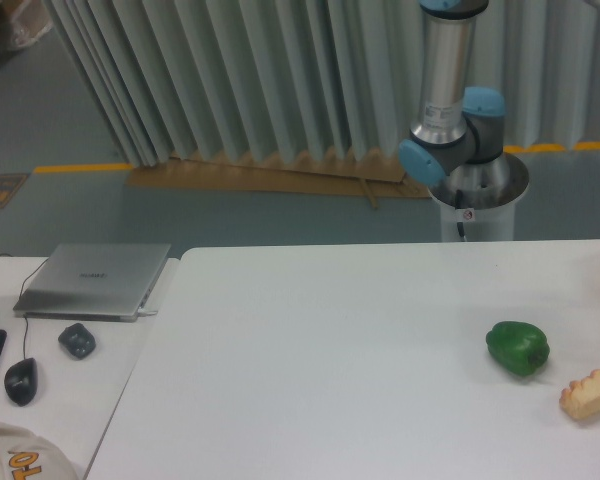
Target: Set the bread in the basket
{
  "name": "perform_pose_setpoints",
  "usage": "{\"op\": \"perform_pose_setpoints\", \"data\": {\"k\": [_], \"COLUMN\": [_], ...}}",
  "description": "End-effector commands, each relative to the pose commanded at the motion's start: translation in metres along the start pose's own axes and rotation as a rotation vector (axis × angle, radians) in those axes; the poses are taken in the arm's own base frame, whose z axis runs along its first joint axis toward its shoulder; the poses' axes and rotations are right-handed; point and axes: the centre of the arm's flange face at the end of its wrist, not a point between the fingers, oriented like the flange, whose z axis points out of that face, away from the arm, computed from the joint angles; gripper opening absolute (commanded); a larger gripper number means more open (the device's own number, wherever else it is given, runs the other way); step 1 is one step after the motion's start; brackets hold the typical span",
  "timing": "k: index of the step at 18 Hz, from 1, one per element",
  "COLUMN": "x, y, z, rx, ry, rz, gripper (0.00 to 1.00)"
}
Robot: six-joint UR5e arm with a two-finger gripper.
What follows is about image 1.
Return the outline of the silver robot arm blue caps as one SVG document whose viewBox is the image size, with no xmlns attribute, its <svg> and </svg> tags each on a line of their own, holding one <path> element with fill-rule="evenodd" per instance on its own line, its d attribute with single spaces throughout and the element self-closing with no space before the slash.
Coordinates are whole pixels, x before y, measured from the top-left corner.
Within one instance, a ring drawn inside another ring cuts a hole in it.
<svg viewBox="0 0 600 480">
<path fill-rule="evenodd" d="M 485 1 L 423 1 L 425 57 L 419 107 L 398 147 L 406 174 L 454 208 L 491 209 L 519 200 L 529 173 L 504 150 L 503 95 L 467 85 Z"/>
</svg>

